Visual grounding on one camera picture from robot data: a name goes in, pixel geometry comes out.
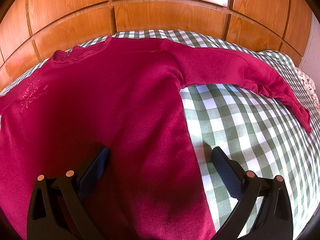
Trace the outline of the green checkered bed cover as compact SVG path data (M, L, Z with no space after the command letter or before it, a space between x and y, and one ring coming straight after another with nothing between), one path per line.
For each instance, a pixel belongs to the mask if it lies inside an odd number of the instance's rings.
M244 168L259 176L282 175L289 193L293 236L299 237L319 205L319 114L292 59L278 51L255 52L211 36L182 30L116 33L118 38L167 38L191 47L237 50L274 68L291 86L311 115L311 133L274 99L234 85L188 87L181 91L185 117L200 163L213 222L219 228L235 206L213 165L204 159L208 146L221 147Z

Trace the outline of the red long-sleeve shirt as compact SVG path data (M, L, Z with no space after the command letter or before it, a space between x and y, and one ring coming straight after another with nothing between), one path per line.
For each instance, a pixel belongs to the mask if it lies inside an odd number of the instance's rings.
M307 132L285 80L246 53L115 38L57 51L1 97L1 209L23 238L38 175L111 163L85 207L111 239L209 239L215 229L180 90L231 84L279 100Z

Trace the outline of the floral bedspread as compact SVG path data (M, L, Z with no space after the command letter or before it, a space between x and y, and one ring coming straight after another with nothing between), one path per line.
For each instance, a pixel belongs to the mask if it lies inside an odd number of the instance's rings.
M300 70L299 68L297 69L297 73L316 111L319 113L320 111L319 99L316 94L316 86L313 79L308 74Z

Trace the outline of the wooden wardrobe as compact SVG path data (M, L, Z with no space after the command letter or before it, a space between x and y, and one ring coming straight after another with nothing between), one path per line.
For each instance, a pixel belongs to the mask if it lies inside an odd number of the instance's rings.
M119 31L184 30L261 51L305 54L305 0L8 0L1 7L1 87L56 50Z

